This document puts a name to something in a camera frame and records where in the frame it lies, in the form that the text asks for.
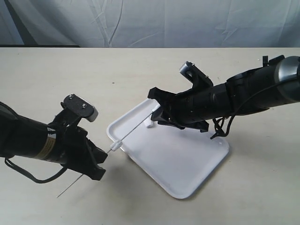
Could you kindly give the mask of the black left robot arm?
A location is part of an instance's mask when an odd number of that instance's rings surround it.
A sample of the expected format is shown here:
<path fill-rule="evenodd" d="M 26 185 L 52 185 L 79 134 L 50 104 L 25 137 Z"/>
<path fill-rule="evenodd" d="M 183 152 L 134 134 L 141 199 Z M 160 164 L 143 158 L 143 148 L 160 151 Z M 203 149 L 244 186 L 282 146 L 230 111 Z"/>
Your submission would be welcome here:
<path fill-rule="evenodd" d="M 67 170 L 101 180 L 106 170 L 99 166 L 108 154 L 87 138 L 88 132 L 78 124 L 84 116 L 62 104 L 63 110 L 45 124 L 17 114 L 0 104 L 0 156 L 5 164 L 35 183 L 45 184 L 59 178 Z M 15 156 L 57 163 L 62 166 L 45 180 L 12 162 Z"/>

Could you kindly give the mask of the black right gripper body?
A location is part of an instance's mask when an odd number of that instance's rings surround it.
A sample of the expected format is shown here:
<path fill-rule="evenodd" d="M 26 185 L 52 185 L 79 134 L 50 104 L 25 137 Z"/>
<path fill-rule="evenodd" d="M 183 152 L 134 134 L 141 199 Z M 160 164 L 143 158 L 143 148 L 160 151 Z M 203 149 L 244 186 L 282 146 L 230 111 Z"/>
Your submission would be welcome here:
<path fill-rule="evenodd" d="M 187 90 L 177 93 L 177 100 L 164 105 L 164 112 L 171 121 L 185 128 L 208 131 L 211 116 L 211 91 Z"/>

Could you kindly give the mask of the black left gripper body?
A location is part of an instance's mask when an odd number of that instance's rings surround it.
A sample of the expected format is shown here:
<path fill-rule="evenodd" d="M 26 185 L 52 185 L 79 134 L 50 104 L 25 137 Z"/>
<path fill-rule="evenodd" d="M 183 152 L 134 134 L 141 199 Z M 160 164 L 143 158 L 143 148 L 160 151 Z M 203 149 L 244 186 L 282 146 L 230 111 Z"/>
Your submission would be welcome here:
<path fill-rule="evenodd" d="M 50 123 L 55 130 L 56 141 L 50 153 L 50 161 L 68 169 L 76 169 L 87 152 L 87 131 L 78 127 L 81 119 L 89 119 L 93 110 L 62 110 Z"/>

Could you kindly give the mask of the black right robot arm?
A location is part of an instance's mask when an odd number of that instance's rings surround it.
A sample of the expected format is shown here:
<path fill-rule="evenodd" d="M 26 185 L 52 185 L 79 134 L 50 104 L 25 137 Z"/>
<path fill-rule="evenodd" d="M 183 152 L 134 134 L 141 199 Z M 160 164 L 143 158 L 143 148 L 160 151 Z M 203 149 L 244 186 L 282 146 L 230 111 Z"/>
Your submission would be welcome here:
<path fill-rule="evenodd" d="M 148 98 L 159 108 L 151 120 L 178 129 L 191 128 L 204 133 L 212 120 L 216 137 L 225 137 L 224 121 L 234 117 L 264 112 L 270 108 L 297 103 L 300 100 L 300 59 L 280 55 L 262 58 L 262 66 L 239 73 L 226 82 L 214 85 L 195 64 L 187 61 L 180 73 L 192 87 L 171 93 L 154 87 Z"/>

